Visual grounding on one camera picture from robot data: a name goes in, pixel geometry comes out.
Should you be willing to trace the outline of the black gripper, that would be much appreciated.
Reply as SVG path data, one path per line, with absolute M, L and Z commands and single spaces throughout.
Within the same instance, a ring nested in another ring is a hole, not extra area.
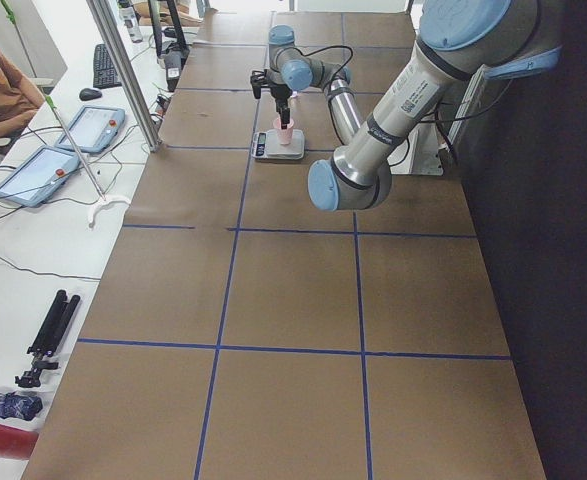
M 289 86 L 282 81 L 274 80 L 269 69 L 252 70 L 250 75 L 250 85 L 253 97 L 256 100 L 261 98 L 263 90 L 268 90 L 270 92 L 271 96 L 275 99 L 275 104 L 278 108 L 280 120 L 279 129 L 286 130 L 290 124 L 289 99 L 293 93 Z

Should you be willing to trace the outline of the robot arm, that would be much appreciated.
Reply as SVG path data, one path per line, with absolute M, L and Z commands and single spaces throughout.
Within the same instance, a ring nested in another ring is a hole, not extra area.
M 359 130 L 363 117 L 350 86 L 352 74 L 348 64 L 354 56 L 354 49 L 341 44 L 327 47 L 329 50 L 336 48 L 346 52 L 342 62 L 318 59 L 316 55 L 326 48 L 305 53 L 296 46 L 291 26 L 275 25 L 268 33 L 268 66 L 251 72 L 250 85 L 255 99 L 260 99 L 264 90 L 269 91 L 275 101 L 277 118 L 285 126 L 292 124 L 289 99 L 293 94 L 309 87 L 321 90 L 334 132 L 339 142 L 346 145 Z
M 538 75 L 559 60 L 566 2 L 427 1 L 414 53 L 345 146 L 312 164 L 308 192 L 320 210 L 364 210 L 391 188 L 388 158 L 453 84 L 481 68 L 488 80 Z

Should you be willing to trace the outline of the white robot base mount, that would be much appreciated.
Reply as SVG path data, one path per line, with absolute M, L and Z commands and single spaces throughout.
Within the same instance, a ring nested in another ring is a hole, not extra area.
M 484 77 L 487 66 L 482 66 L 466 85 L 463 97 L 454 99 L 455 92 L 461 92 L 461 86 L 451 87 L 443 97 L 440 109 L 441 120 L 459 118 L 477 113 L 480 109 L 480 95 L 487 80 Z M 449 140 L 453 142 L 461 133 L 462 121 L 442 124 L 423 124 L 416 126 L 408 137 L 408 142 L 398 147 L 388 158 L 393 175 L 442 176 L 449 167 L 445 141 L 437 128 L 447 129 Z

